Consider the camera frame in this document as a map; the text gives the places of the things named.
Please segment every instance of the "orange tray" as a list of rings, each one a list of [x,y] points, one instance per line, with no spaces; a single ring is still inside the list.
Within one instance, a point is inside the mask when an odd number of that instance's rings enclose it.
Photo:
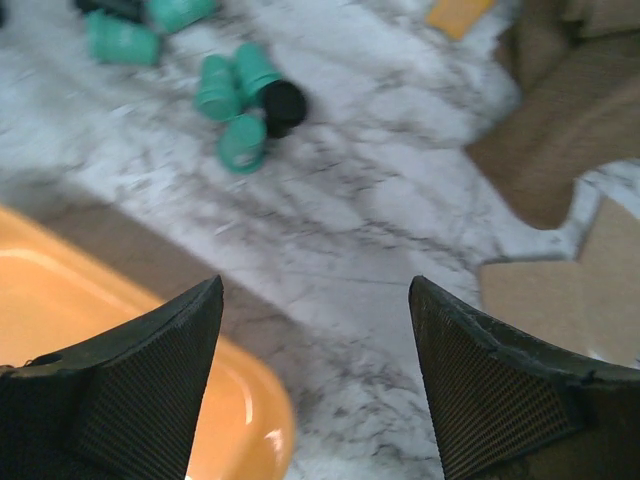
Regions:
[[[0,207],[0,365],[24,365],[138,317],[161,300],[30,221]],[[220,337],[188,475],[280,480],[294,420],[278,379]]]
[[[496,0],[437,0],[425,21],[454,40],[462,40],[495,3]]]

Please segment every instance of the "black cup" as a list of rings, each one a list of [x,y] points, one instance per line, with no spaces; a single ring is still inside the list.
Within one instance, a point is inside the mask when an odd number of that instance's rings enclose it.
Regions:
[[[73,0],[73,5],[83,14],[103,10],[130,22],[144,22],[144,0]]]
[[[261,92],[267,135],[286,137],[307,118],[308,104],[302,91],[287,80],[273,82]]]
[[[4,25],[4,21],[7,18],[7,9],[4,6],[4,0],[0,0],[0,28]]]

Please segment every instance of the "teal plastic cup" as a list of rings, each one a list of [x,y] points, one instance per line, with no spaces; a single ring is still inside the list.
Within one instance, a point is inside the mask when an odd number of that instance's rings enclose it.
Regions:
[[[253,115],[240,115],[231,122],[218,140],[218,157],[233,173],[252,173],[264,163],[267,129],[264,121]]]
[[[262,47],[245,43],[236,51],[236,73],[242,95],[251,105],[260,104],[260,92],[267,85],[282,79]]]
[[[194,105],[200,113],[218,122],[229,121],[242,112],[233,66],[225,57],[211,55],[204,60]]]
[[[98,10],[87,15],[89,51],[103,63],[156,65],[161,40],[148,28],[110,17]]]
[[[209,17],[215,9],[215,0],[150,0],[147,4],[153,22],[167,33],[175,33]]]

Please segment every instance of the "floor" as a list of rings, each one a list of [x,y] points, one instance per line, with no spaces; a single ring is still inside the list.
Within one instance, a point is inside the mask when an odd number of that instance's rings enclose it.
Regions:
[[[99,66],[65,0],[0,32],[0,202],[164,296],[220,273],[225,332],[296,405],[288,480],[438,479],[407,304],[423,274],[478,305],[496,259],[572,258],[606,194],[640,215],[640,166],[580,180],[562,229],[519,222],[461,147],[518,102],[491,61],[504,0],[461,43],[427,0],[235,0],[160,68]],[[265,168],[225,172],[192,96],[208,53],[267,45],[313,114]]]

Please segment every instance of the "cardboard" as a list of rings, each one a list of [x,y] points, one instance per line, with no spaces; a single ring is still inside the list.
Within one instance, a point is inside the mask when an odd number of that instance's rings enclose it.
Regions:
[[[517,262],[480,269],[485,311],[566,350],[637,367],[640,222],[602,202],[577,262]]]
[[[483,303],[518,330],[588,356],[580,275],[575,262],[487,265],[480,271]]]
[[[640,222],[605,199],[578,261],[589,342],[603,358],[631,364],[640,353]]]

